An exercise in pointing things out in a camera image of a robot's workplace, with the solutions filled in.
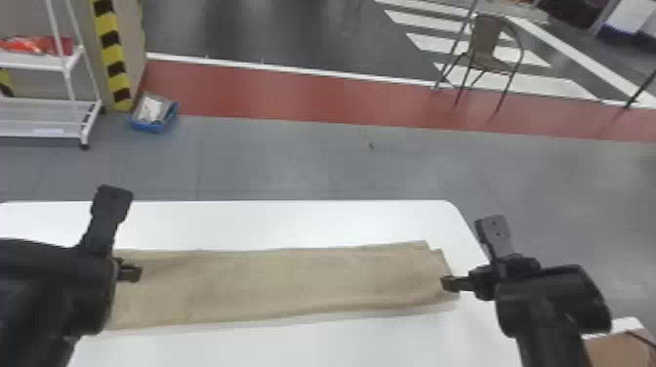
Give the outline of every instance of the blue plastic tray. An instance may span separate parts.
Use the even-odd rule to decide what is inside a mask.
[[[178,117],[178,111],[180,110],[180,103],[173,102],[169,107],[169,112],[164,116],[163,120],[158,120],[155,122],[146,123],[140,120],[135,120],[132,118],[132,115],[128,117],[128,123],[135,130],[146,131],[154,134],[161,134],[171,125],[171,123]]]

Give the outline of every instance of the metal chair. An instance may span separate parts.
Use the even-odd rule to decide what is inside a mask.
[[[471,22],[471,39],[469,49],[460,54],[451,64],[449,70],[444,74],[446,78],[453,68],[458,64],[460,59],[465,58],[469,60],[467,71],[465,72],[465,77],[463,82],[460,85],[460,90],[458,91],[458,96],[456,97],[455,103],[458,103],[460,96],[463,94],[463,89],[467,83],[467,79],[470,76],[470,71],[474,68],[481,70],[480,74],[473,80],[470,85],[470,88],[486,73],[492,72],[497,74],[508,75],[508,84],[506,84],[506,89],[501,95],[501,99],[497,104],[497,111],[501,108],[501,104],[506,99],[506,94],[508,89],[513,82],[514,75],[519,69],[519,65],[524,60],[524,47],[521,44],[519,39],[519,34],[514,28],[513,24],[503,17],[490,16],[490,15],[478,15]],[[494,57],[494,50],[497,47],[499,38],[501,37],[501,32],[506,31],[514,40],[517,48],[519,49],[519,59],[514,63],[514,65],[508,64],[505,61],[501,61]]]

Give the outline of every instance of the beige towel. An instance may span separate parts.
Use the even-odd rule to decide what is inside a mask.
[[[426,242],[267,251],[116,251],[143,266],[119,283],[109,329],[246,321],[435,304],[454,298]]]

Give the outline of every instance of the white metal shelf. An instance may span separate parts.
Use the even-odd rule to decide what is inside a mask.
[[[7,69],[57,71],[63,77],[68,101],[3,97],[0,94],[0,136],[33,138],[77,138],[82,149],[89,148],[89,134],[101,112],[101,95],[91,68],[89,55],[82,45],[73,48],[73,54],[63,54],[53,0],[44,0],[48,21],[53,30],[57,55],[30,55],[0,51],[0,67]],[[80,26],[70,0],[63,0],[75,32],[74,43],[82,41]],[[80,59],[89,73],[94,88],[94,101],[78,101],[71,81],[71,70]]]
[[[73,55],[64,56],[62,62],[59,56],[10,53],[0,50],[0,67],[68,73],[80,60],[83,53],[84,46],[75,46]]]
[[[81,138],[86,141],[101,101],[0,99],[0,136]]]

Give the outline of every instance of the gray floor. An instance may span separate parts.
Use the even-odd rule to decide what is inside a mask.
[[[654,144],[195,116],[153,136],[113,114],[86,152],[0,141],[0,173],[0,201],[89,200],[98,184],[141,200],[447,199],[469,221],[506,215],[517,250],[583,265],[616,316],[656,330]]]

